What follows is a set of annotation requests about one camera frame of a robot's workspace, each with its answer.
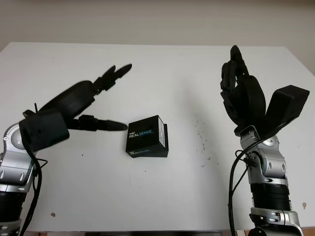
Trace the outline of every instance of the white wall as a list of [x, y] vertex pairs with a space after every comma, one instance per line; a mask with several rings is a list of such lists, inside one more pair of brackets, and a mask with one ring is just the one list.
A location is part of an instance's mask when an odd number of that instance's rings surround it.
[[286, 46], [315, 74], [315, 0], [1, 0], [11, 41]]

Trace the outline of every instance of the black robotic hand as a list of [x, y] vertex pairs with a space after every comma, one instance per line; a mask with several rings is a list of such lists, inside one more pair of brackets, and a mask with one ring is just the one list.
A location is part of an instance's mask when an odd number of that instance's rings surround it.
[[75, 117], [95, 101], [95, 95], [103, 90], [109, 90], [118, 78], [130, 71], [131, 67], [132, 65], [128, 64], [115, 71], [116, 67], [113, 66], [94, 83], [78, 82], [52, 99], [39, 111], [36, 107], [35, 113], [30, 110], [25, 111], [23, 113], [25, 119], [19, 123], [24, 137], [23, 145], [28, 146], [33, 152], [39, 151], [68, 139], [68, 129], [127, 130], [128, 126], [123, 123], [98, 120], [94, 116], [87, 115], [82, 115], [78, 119]]

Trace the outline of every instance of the black box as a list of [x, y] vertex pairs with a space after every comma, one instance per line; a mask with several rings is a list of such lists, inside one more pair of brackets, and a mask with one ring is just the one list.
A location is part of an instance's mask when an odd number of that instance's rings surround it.
[[167, 125], [159, 116], [142, 119], [128, 126], [126, 152], [132, 157], [167, 157]]

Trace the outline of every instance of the table surface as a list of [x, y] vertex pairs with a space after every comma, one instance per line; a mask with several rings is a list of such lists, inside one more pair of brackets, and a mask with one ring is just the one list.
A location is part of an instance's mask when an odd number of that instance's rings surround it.
[[[30, 231], [159, 231], [228, 229], [227, 195], [234, 123], [220, 96], [221, 66], [230, 47], [10, 43], [0, 53], [0, 130], [82, 80], [109, 67], [131, 71], [83, 112], [130, 123], [160, 115], [168, 124], [167, 158], [125, 153], [127, 132], [70, 131], [42, 150], [47, 159]], [[314, 76], [283, 47], [240, 47], [267, 104], [273, 91], [311, 91], [301, 116], [279, 132], [292, 206], [301, 226], [315, 225]], [[235, 179], [243, 172], [240, 164]], [[27, 196], [22, 216], [32, 200]], [[247, 178], [234, 197], [236, 228], [251, 228]]]

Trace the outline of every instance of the robotic hand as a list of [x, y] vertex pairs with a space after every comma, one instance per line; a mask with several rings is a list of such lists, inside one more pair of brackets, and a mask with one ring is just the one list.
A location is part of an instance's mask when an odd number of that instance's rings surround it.
[[35, 113], [27, 110], [25, 119], [12, 125], [4, 134], [4, 151], [0, 154], [0, 236], [19, 233], [22, 204], [33, 183], [34, 198], [20, 235], [28, 227], [41, 186], [41, 166], [36, 152], [69, 138], [68, 129], [79, 130], [126, 130], [127, 125], [110, 120], [98, 120], [82, 113], [102, 90], [109, 90], [115, 80], [130, 71], [126, 65], [115, 71], [111, 67], [94, 83], [81, 81], [48, 102]]
[[246, 155], [244, 174], [248, 170], [253, 195], [250, 218], [255, 224], [249, 236], [303, 236], [298, 215], [291, 210], [286, 163], [276, 134], [299, 117], [310, 92], [292, 85], [280, 88], [274, 92], [266, 112], [263, 91], [257, 79], [249, 75], [237, 46], [232, 47], [231, 60], [222, 67], [220, 86], [223, 104], [237, 125], [234, 132], [241, 138], [243, 148], [230, 174], [228, 208], [232, 235], [232, 197], [238, 185], [233, 188], [233, 174], [238, 161]]

